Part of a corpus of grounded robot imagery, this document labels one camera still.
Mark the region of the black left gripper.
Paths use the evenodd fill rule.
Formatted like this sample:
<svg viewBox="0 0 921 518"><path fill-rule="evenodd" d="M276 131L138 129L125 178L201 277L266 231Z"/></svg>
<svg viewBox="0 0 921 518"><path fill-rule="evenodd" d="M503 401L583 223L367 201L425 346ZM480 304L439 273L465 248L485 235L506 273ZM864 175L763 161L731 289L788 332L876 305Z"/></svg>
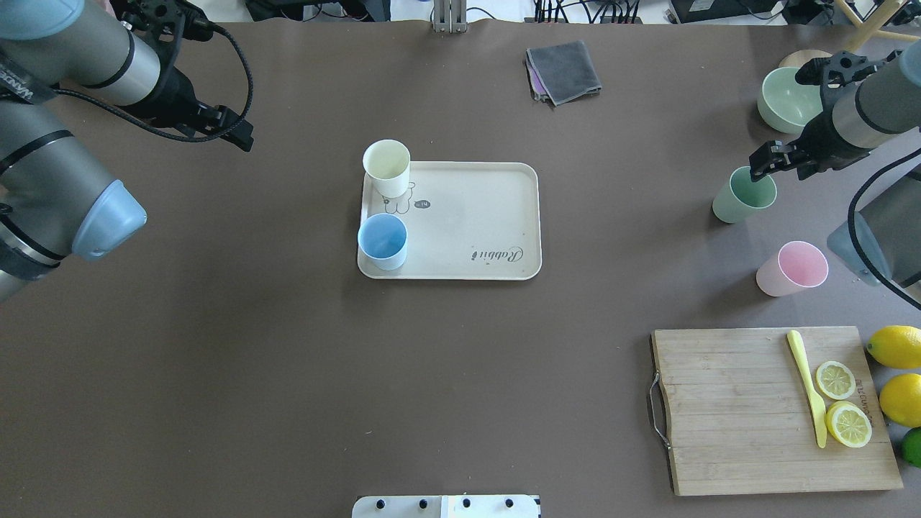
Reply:
<svg viewBox="0 0 921 518"><path fill-rule="evenodd" d="M158 129L173 129L184 137L219 137L250 152L254 144L253 125L224 105L211 107L198 101L194 86L179 69L161 73L157 85L136 103L136 116Z"/></svg>

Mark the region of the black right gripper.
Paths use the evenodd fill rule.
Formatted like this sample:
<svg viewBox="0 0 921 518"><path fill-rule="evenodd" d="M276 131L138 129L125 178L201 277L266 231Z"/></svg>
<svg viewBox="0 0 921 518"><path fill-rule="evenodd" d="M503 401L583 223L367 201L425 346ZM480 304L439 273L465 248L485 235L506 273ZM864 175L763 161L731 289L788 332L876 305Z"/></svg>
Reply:
<svg viewBox="0 0 921 518"><path fill-rule="evenodd" d="M760 145L748 158L749 174L751 181L757 183L777 171L788 171L793 165L797 179L805 181L829 168L835 171L847 168L869 154L871 148L853 145L840 135L832 115L818 115L789 145L783 142Z"/></svg>

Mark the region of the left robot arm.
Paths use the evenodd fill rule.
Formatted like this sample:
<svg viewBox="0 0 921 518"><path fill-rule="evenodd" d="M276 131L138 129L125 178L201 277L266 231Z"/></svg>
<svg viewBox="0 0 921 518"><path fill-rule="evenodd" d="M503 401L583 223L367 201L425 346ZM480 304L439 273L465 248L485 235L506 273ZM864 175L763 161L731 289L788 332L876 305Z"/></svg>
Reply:
<svg viewBox="0 0 921 518"><path fill-rule="evenodd" d="M245 115L199 101L176 68L182 40L214 34L227 30L187 1L2 3L2 299L70 255L101 259L147 223L51 99L83 99L174 141L251 149Z"/></svg>

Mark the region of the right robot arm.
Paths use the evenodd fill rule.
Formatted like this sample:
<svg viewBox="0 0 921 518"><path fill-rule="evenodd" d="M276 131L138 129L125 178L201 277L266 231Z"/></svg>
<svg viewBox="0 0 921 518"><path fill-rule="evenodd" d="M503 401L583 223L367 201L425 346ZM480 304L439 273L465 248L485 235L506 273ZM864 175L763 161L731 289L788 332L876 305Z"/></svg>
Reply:
<svg viewBox="0 0 921 518"><path fill-rule="evenodd" d="M871 61L846 50L796 69L797 84L819 89L819 114L797 139L770 141L750 155L750 177L760 181L794 170L805 180L864 160L892 138L919 128L920 47ZM856 274L903 291L919 291L919 170L908 171L832 233L833 250Z"/></svg>

